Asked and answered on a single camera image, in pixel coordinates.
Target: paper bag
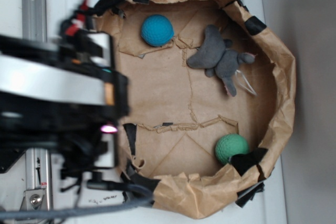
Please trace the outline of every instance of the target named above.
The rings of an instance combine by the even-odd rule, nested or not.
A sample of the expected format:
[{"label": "paper bag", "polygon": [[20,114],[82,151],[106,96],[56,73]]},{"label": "paper bag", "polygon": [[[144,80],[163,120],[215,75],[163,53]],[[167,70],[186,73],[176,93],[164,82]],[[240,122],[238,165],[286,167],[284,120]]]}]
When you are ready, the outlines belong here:
[{"label": "paper bag", "polygon": [[[207,217],[270,176],[292,134],[295,59],[240,0],[125,0],[117,8],[118,14],[98,17],[97,26],[114,37],[117,69],[130,79],[132,112],[121,121],[120,169],[131,180],[136,175],[153,182],[153,207]],[[153,14],[164,15],[174,28],[163,47],[140,36]],[[219,78],[187,66],[209,24],[235,50],[257,55],[239,68],[257,96],[235,80],[237,95],[229,97]],[[223,167],[214,147],[229,133],[245,137],[251,153]]]}]

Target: blue ball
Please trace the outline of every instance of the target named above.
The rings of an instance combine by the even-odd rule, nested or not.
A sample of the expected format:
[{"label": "blue ball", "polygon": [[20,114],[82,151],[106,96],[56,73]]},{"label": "blue ball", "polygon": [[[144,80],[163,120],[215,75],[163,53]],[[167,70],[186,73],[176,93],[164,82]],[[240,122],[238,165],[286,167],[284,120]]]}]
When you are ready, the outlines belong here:
[{"label": "blue ball", "polygon": [[174,36],[172,23],[165,16],[149,16],[142,24],[141,37],[153,47],[161,47]]}]

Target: stuffed animal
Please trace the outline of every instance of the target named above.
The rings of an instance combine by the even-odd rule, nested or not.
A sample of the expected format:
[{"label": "stuffed animal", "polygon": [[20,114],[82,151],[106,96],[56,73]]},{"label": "stuffed animal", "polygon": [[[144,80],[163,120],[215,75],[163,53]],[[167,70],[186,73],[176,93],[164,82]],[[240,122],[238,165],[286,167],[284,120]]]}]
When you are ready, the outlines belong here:
[{"label": "stuffed animal", "polygon": [[253,63],[255,56],[228,49],[231,44],[231,40],[223,40],[216,26],[208,25],[205,28],[203,44],[196,54],[187,59],[187,64],[191,68],[205,69],[205,75],[208,77],[216,74],[223,81],[227,93],[234,97],[237,91],[232,76],[240,64]]}]

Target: pink light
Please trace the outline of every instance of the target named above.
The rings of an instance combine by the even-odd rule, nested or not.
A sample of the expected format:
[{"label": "pink light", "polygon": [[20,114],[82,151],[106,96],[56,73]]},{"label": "pink light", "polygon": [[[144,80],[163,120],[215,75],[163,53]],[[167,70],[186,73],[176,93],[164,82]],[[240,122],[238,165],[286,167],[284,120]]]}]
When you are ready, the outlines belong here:
[{"label": "pink light", "polygon": [[118,129],[117,129],[116,127],[114,127],[112,124],[106,124],[106,125],[103,125],[103,126],[100,128],[100,131],[101,131],[102,133],[113,134],[113,133],[118,132]]}]

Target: ball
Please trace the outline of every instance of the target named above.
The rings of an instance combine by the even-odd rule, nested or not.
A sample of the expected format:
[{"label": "ball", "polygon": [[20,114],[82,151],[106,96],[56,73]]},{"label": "ball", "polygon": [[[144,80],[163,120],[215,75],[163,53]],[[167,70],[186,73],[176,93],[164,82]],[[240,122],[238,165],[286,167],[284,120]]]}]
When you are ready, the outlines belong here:
[{"label": "ball", "polygon": [[249,147],[246,139],[238,134],[221,137],[215,148],[216,157],[223,165],[229,163],[229,157],[237,154],[247,154],[248,152]]},{"label": "ball", "polygon": [[153,47],[161,47],[174,36],[172,23],[165,16],[149,16],[142,24],[141,37]]}]

